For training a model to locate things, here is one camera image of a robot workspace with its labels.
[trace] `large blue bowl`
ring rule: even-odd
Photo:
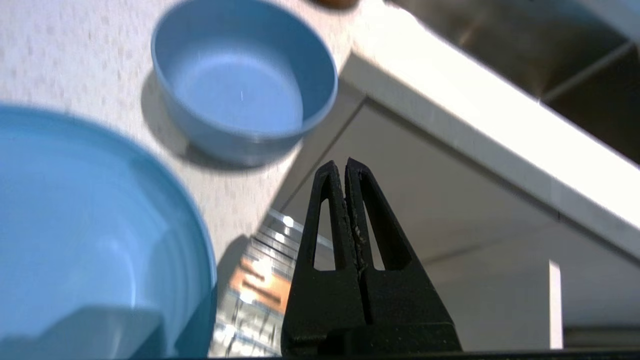
[[[0,106],[0,359],[203,357],[215,284],[202,219],[149,153]]]
[[[324,119],[337,72],[302,21],[259,0],[189,0],[151,43],[169,114],[190,140],[227,162],[284,155]]]

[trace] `speckled countertop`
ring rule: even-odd
[[[409,14],[382,0],[361,0],[346,12],[326,10],[308,0],[272,1],[320,34],[339,69],[350,53],[357,54],[640,228],[640,172],[634,164],[461,54]],[[188,147],[160,106],[150,55],[152,30],[175,2],[4,0],[0,101],[88,117],[142,144],[187,186],[220,260],[231,241],[252,234],[260,224],[298,149],[265,167],[236,170]],[[379,97],[394,97],[385,94],[390,90],[384,86],[372,86]],[[559,204],[553,188],[545,191],[549,203]],[[640,254],[636,230],[626,245]]]
[[[235,170],[208,161],[166,117],[152,75],[150,39],[175,0],[5,0],[0,12],[0,101],[68,111],[136,140],[187,186],[209,227],[216,260],[252,234],[297,149],[276,163]],[[361,8],[325,10],[279,0],[324,38],[342,66]]]

